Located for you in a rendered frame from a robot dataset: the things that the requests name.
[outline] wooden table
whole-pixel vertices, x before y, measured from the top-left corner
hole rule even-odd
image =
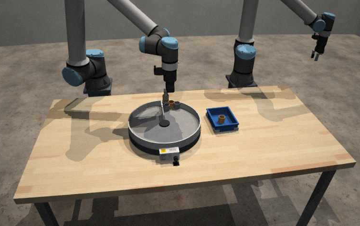
[[[56,226],[48,204],[322,172],[297,225],[307,225],[334,173],[356,161],[286,86],[169,93],[194,108],[201,137],[180,166],[138,150],[128,117],[163,93],[54,100],[14,195],[35,203]],[[206,108],[229,106],[239,130],[215,134]]]

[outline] circular bowl feeder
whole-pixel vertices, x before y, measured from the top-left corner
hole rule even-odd
[[[161,101],[139,106],[128,118],[128,134],[132,144],[139,150],[159,155],[159,149],[179,147],[180,153],[192,148],[201,134],[201,119],[190,106],[180,103],[180,108],[170,108],[161,117]],[[161,120],[169,125],[162,126]]]

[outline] black metal table leg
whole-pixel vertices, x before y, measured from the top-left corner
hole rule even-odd
[[[296,226],[307,226],[311,217],[314,214],[319,202],[322,199],[322,196],[325,194],[325,191],[328,188],[329,183],[331,182],[336,170],[322,172],[316,187],[314,188],[313,194],[311,194],[310,199],[306,207],[304,208],[303,213],[300,216],[299,221]]]
[[[49,203],[35,203],[35,207],[38,210],[44,225],[59,226],[59,223],[57,222]]]

